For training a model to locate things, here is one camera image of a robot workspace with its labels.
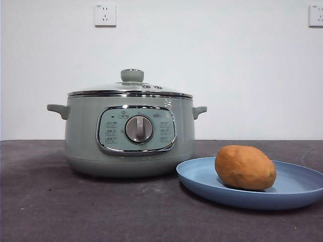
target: cooker handle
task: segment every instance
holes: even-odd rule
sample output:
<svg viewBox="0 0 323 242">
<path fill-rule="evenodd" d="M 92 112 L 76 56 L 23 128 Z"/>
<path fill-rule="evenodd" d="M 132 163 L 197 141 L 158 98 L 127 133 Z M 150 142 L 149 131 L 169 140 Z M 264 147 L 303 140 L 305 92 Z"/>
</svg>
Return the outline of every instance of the cooker handle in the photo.
<svg viewBox="0 0 323 242">
<path fill-rule="evenodd" d="M 202 107 L 194 107 L 193 108 L 193 118 L 194 119 L 197 119 L 197 117 L 203 113 L 203 112 L 206 112 L 207 111 L 207 107 L 205 106 L 202 106 Z"/>
<path fill-rule="evenodd" d="M 59 113 L 64 120 L 67 120 L 70 113 L 70 108 L 68 106 L 58 104 L 48 104 L 47 110 Z"/>
</svg>

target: chrome trim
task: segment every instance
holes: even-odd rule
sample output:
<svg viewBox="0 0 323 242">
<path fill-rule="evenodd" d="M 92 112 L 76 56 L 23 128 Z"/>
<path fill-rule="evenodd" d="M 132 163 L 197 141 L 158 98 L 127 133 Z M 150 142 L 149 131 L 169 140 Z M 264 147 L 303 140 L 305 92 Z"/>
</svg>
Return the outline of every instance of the chrome trim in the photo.
<svg viewBox="0 0 323 242">
<path fill-rule="evenodd" d="M 132 69 L 132 68 L 130 68 L 130 69 L 124 69 L 123 71 L 143 72 L 143 71 L 142 71 L 142 70 L 140 70 L 140 69 Z"/>
<path fill-rule="evenodd" d="M 144 94 L 95 94 L 95 95 L 75 95 L 69 96 L 70 98 L 82 98 L 82 97 L 155 97 L 155 98 L 171 98 L 171 99 L 184 99 L 191 100 L 190 97 L 178 97 L 178 96 L 164 96 L 164 95 L 144 95 Z"/>
<path fill-rule="evenodd" d="M 174 138 L 173 138 L 172 142 L 169 145 L 167 145 L 165 147 L 162 147 L 162 148 L 159 148 L 159 149 L 152 149 L 152 150 L 118 150 L 118 149 L 113 149 L 113 148 L 107 147 L 101 142 L 101 140 L 99 138 L 100 123 L 101 123 L 102 115 L 104 114 L 105 111 L 107 111 L 109 109 L 143 108 L 143 107 L 152 108 L 152 109 L 163 109 L 163 110 L 167 110 L 171 114 L 172 119 L 173 119 L 173 126 L 174 126 Z M 176 138 L 177 138 L 177 128 L 176 128 L 176 122 L 175 122 L 174 114 L 170 109 L 165 108 L 165 107 L 148 106 L 148 105 L 132 105 L 132 106 L 130 105 L 128 107 L 125 107 L 123 105 L 123 106 L 107 107 L 107 108 L 103 109 L 100 112 L 98 120 L 97 120 L 97 124 L 96 124 L 96 135 L 95 135 L 96 142 L 98 143 L 98 146 L 102 151 L 104 151 L 104 152 L 106 152 L 106 153 L 108 153 L 110 155 L 145 156 L 145 155 L 158 154 L 160 152 L 166 152 L 166 151 L 169 151 L 169 150 L 172 149 L 172 147 L 173 147 L 173 145 L 174 145 L 174 143 L 176 141 Z"/>
<path fill-rule="evenodd" d="M 176 96 L 193 98 L 192 95 L 179 92 L 159 92 L 159 91 L 139 91 L 139 90 L 93 90 L 93 91 L 76 91 L 68 93 L 68 96 L 76 95 L 98 95 L 98 94 L 141 94 L 141 95 L 161 95 L 161 96 Z"/>
</svg>

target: blue plate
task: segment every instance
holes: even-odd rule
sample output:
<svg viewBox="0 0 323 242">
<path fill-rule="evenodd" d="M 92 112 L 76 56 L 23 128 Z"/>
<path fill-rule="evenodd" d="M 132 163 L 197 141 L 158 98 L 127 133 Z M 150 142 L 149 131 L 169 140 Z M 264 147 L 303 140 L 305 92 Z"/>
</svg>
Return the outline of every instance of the blue plate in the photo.
<svg viewBox="0 0 323 242">
<path fill-rule="evenodd" d="M 185 161 L 176 167 L 181 182 L 192 192 L 229 206 L 284 210 L 307 206 L 323 197 L 323 174 L 299 165 L 273 161 L 277 178 L 271 188 L 260 191 L 226 186 L 214 167 L 215 157 Z"/>
</svg>

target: plate rim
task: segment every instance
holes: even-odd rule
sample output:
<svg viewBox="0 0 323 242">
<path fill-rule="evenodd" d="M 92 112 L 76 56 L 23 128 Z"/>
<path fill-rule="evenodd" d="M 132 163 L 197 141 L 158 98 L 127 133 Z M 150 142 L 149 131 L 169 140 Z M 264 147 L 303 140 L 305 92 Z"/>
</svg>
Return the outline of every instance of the plate rim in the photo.
<svg viewBox="0 0 323 242">
<path fill-rule="evenodd" d="M 190 161 L 192 161 L 192 160 L 204 160 L 204 159 L 210 159 L 210 158 L 212 158 L 212 159 L 214 159 L 214 161 L 215 161 L 215 158 L 216 158 L 216 156 L 214 156 L 214 157 L 200 157 L 200 158 L 194 158 L 194 159 L 190 159 L 190 160 L 186 160 L 186 161 L 184 161 L 184 162 L 182 162 L 182 163 L 180 163 L 180 164 L 178 164 L 177 166 L 176 166 L 176 172 L 177 172 L 177 174 L 178 175 L 180 175 L 181 177 L 183 177 L 183 178 L 185 178 L 185 179 L 187 179 L 187 180 L 189 180 L 189 181 L 191 181 L 191 182 L 194 182 L 194 183 L 197 183 L 197 184 L 200 184 L 200 185 L 203 185 L 203 186 L 206 186 L 206 187 L 209 187 L 209 188 L 213 188 L 213 189 L 222 189 L 222 190 L 228 190 L 228 191 L 231 191 L 231 192 L 245 192 L 245 193 L 251 193 L 251 194 L 261 194 L 261 195 L 263 195 L 263 194 L 266 194 L 266 195 L 301 195 L 301 194 L 309 194 L 309 193 L 316 193 L 316 192 L 320 192 L 320 191 L 323 191 L 323 187 L 321 187 L 321 188 L 319 188 L 319 189 L 315 189 L 315 190 L 309 190 L 309 191 L 306 191 L 306 192 L 299 192 L 299 193 L 265 193 L 265 192 L 255 192 L 255 191 L 248 191 L 248 190 L 240 190 L 240 189 L 232 189 L 232 188 L 221 188 L 221 187 L 214 187 L 214 186 L 210 186 L 210 185 L 207 185 L 207 184 L 203 184 L 203 183 L 200 183 L 200 182 L 198 182 L 198 181 L 195 181 L 195 180 L 192 180 L 192 179 L 190 179 L 190 178 L 187 178 L 187 177 L 185 177 L 185 176 L 183 176 L 182 174 L 180 174 L 180 172 L 178 171 L 178 168 L 181 166 L 181 165 L 183 165 L 184 163 L 186 163 L 186 162 L 190 162 Z M 277 162 L 277 163 L 283 163 L 283 164 L 287 164 L 287 165 L 294 165 L 294 166 L 298 166 L 298 167 L 301 167 L 302 169 L 308 169 L 308 170 L 311 170 L 311 171 L 314 171 L 314 172 L 317 172 L 319 175 L 321 175 L 322 176 L 322 179 L 323 179 L 323 173 L 321 173 L 321 172 L 319 172 L 319 171 L 317 171 L 317 170 L 314 170 L 314 169 L 311 169 L 311 168 L 307 168 L 307 167 L 305 167 L 305 166 L 302 166 L 302 165 L 296 165 L 296 164 L 292 164 L 292 163 L 287 163 L 287 162 L 282 162 L 282 161 L 277 161 L 277 160 L 271 160 L 271 161 L 273 161 L 273 162 Z"/>
</svg>

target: control panel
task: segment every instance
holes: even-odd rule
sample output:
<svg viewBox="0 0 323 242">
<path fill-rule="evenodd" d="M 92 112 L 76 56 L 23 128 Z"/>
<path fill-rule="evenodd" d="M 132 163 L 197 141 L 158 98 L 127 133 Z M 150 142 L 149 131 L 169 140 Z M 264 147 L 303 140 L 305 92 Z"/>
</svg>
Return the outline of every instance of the control panel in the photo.
<svg viewBox="0 0 323 242">
<path fill-rule="evenodd" d="M 99 116 L 96 139 L 109 154 L 150 155 L 167 151 L 176 139 L 174 116 L 164 107 L 109 107 Z"/>
</svg>

